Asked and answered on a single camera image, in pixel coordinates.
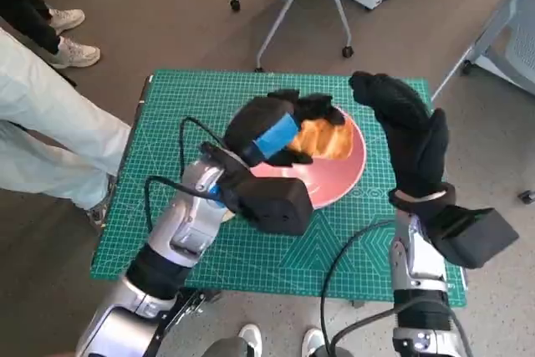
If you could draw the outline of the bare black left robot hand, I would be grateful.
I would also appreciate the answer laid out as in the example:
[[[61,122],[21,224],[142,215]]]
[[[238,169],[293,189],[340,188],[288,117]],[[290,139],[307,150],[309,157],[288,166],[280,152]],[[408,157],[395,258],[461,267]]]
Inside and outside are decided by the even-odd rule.
[[[328,94],[302,96],[297,89],[279,89],[245,104],[226,128],[223,141],[250,167],[310,165],[313,158],[308,152],[289,148],[305,120],[340,126],[344,116]]]

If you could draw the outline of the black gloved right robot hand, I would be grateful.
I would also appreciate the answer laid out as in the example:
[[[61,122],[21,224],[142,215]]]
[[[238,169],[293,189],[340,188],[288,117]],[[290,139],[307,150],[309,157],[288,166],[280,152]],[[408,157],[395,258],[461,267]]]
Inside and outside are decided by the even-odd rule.
[[[396,189],[414,198],[445,190],[449,132],[444,110],[432,113],[405,82],[361,71],[349,79],[354,101],[368,106],[385,132]]]

